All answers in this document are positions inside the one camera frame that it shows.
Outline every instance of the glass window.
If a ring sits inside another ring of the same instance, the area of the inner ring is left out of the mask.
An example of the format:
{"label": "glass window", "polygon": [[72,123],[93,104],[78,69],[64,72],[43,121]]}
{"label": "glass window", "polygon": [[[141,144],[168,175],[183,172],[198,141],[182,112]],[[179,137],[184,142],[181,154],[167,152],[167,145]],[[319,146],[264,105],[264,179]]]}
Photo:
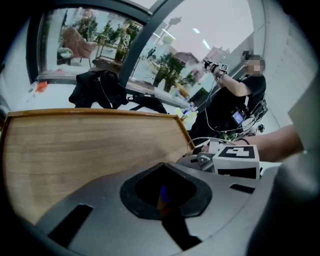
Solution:
{"label": "glass window", "polygon": [[185,0],[153,33],[128,84],[199,106],[214,83],[204,60],[228,64],[234,72],[243,50],[253,50],[253,31],[247,0]]}
{"label": "glass window", "polygon": [[150,7],[153,6],[157,0],[131,0],[131,1],[147,9],[150,9]]}
{"label": "glass window", "polygon": [[40,38],[42,74],[76,75],[92,69],[119,74],[142,25],[113,12],[62,8],[44,15]]}

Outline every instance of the wooden panel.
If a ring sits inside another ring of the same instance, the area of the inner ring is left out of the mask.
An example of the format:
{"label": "wooden panel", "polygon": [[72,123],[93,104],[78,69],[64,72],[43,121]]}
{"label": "wooden panel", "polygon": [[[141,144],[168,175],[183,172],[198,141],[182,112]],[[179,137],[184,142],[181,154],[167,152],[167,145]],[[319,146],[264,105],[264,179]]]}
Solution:
{"label": "wooden panel", "polygon": [[9,116],[3,174],[19,215],[35,224],[51,206],[95,178],[176,162],[187,152],[190,138],[175,116],[102,110]]}

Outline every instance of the pink chair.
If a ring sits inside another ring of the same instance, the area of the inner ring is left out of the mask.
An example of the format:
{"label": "pink chair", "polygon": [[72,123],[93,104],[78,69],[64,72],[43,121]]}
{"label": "pink chair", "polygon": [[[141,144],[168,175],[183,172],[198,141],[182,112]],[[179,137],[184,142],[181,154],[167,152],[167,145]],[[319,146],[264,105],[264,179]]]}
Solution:
{"label": "pink chair", "polygon": [[90,56],[98,44],[96,42],[87,42],[74,27],[63,28],[62,38],[64,47],[72,50],[72,58],[81,58],[80,62],[82,58],[89,59],[91,68]]}

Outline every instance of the window frame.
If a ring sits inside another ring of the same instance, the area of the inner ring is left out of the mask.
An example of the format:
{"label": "window frame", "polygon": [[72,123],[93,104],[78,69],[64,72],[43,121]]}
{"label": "window frame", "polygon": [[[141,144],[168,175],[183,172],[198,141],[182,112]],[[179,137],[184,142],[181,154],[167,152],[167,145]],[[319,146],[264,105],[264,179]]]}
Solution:
{"label": "window frame", "polygon": [[141,51],[152,33],[158,28],[164,18],[175,9],[183,0],[157,0],[150,9],[147,9],[135,2],[130,0],[54,0],[51,1],[45,9],[38,10],[30,18],[30,23],[27,32],[26,40],[26,65],[30,83],[35,81],[45,80],[46,75],[41,74],[43,66],[43,59],[40,59],[40,38],[42,33],[42,25],[45,19],[45,13],[49,10],[61,9],[61,8],[77,8],[77,7],[88,7],[100,11],[114,12],[124,17],[128,17],[138,23],[143,28],[138,33],[130,49],[126,54],[126,58],[123,60],[122,67],[119,73],[120,83],[126,87],[127,81],[131,71],[140,56]]}

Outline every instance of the white box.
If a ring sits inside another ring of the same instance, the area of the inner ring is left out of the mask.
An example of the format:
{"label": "white box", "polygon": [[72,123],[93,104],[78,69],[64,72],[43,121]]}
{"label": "white box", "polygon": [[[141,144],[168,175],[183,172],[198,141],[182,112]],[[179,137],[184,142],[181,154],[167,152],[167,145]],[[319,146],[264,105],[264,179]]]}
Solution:
{"label": "white box", "polygon": [[260,159],[256,145],[224,145],[212,161],[216,174],[260,179]]}

